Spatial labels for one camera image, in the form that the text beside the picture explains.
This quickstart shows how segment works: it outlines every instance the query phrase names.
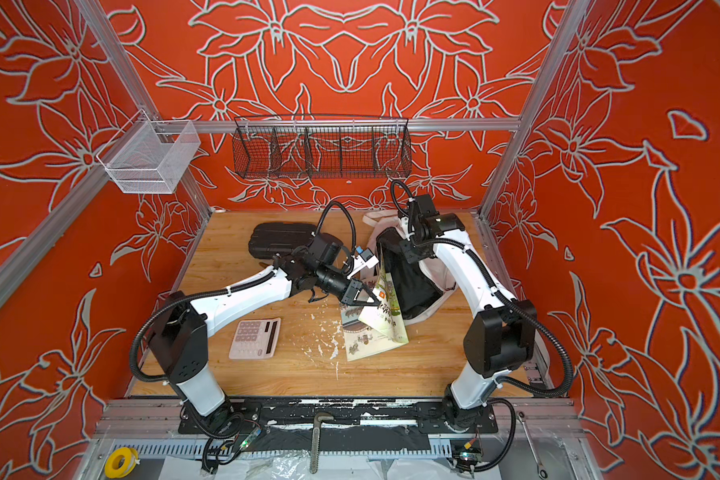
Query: white calculator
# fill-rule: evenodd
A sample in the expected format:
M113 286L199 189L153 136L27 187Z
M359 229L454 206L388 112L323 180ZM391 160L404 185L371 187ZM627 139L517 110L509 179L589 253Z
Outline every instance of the white calculator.
M269 359L275 355L280 319L243 320L237 323L230 358L233 360Z

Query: wooden tabletop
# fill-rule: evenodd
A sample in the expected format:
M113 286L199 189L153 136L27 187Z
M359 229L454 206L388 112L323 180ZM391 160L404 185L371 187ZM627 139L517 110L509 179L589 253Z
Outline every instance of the wooden tabletop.
M459 214L475 244L477 229L471 214ZM373 230L355 219L358 244L365 246ZM259 272L260 260L248 252L253 228L263 222L288 221L316 224L319 213L214 214L182 280L184 293L223 288ZM346 244L350 230L346 218L332 211L322 231ZM461 345L472 315L461 292L456 292L429 319L408 327L409 344L365 359L348 362L344 335L334 296L307 303L309 292L264 306L243 320L282 318L275 355L267 360L230 360L236 322L209 339L210 365L221 388L232 396L434 396L440 397L455 380L466 359ZM162 370L152 354L144 372ZM528 382L525 370L514 378ZM502 396L530 396L505 385ZM133 395L173 395L162 383L136 382Z

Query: white mesh basket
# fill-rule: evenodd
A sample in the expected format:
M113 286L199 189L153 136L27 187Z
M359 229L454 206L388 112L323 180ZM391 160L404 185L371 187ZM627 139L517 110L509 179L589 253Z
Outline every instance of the white mesh basket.
M151 122L135 123L119 151L102 161L106 172L126 194L170 194L200 147L192 121L173 143L165 143Z

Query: red wall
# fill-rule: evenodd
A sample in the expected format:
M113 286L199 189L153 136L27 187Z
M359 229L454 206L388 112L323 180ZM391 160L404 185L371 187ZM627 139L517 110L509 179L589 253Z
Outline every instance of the red wall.
M136 110L71 2L0 2L0 264ZM70 478L200 228L109 183L0 310L0 478Z
M491 224L606 477L720 478L720 1L595 1Z
M563 2L103 0L164 118L518 115ZM508 132L415 135L409 183L443 208L480 204ZM388 180L243 180L228 135L192 172L230 210L392 206Z

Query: black wire basket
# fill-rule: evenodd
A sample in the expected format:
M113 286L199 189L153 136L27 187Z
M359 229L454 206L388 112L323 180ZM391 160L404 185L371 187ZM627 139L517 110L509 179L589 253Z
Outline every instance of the black wire basket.
M232 140L242 178L406 178L411 135L405 118L311 115L288 124L238 117Z

